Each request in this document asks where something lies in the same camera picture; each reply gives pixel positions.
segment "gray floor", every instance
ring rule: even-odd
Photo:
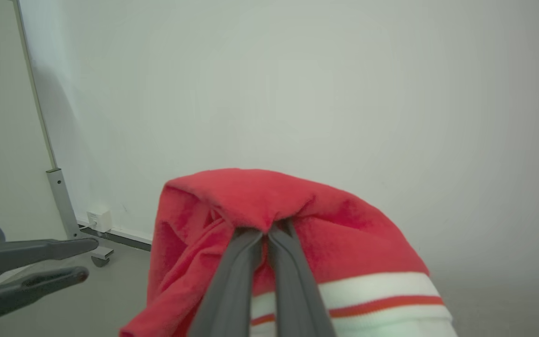
[[[83,284],[0,317],[0,336],[117,336],[118,329],[145,307],[150,253],[109,241],[105,246],[113,248],[114,254],[103,268],[83,254],[37,264],[14,277],[69,266],[90,271]]]

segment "white power socket box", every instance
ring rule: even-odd
[[[105,233],[111,230],[111,211],[103,213],[87,212],[88,226],[97,232]]]

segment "orange stripe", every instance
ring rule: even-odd
[[[331,309],[330,316],[332,316],[332,318],[342,318],[366,315],[380,310],[403,307],[405,305],[444,305],[444,302],[440,296],[396,296],[388,297],[387,299],[369,301],[366,303],[353,305],[351,307]],[[274,316],[274,314],[263,315],[251,320],[251,325],[256,326],[267,322],[273,322],[275,320],[276,316]]]

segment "red cloth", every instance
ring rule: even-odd
[[[185,336],[235,227],[267,233],[293,217],[318,283],[380,272],[428,273],[400,230],[358,197],[273,171],[203,171],[165,184],[159,200],[147,307],[123,337]],[[274,290],[267,262],[253,294]]]

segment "white wall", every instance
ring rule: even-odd
[[[391,216],[462,336],[539,334],[539,1],[21,3],[79,218],[283,171]]]
[[[0,227],[8,241],[65,239],[11,1],[0,0]]]

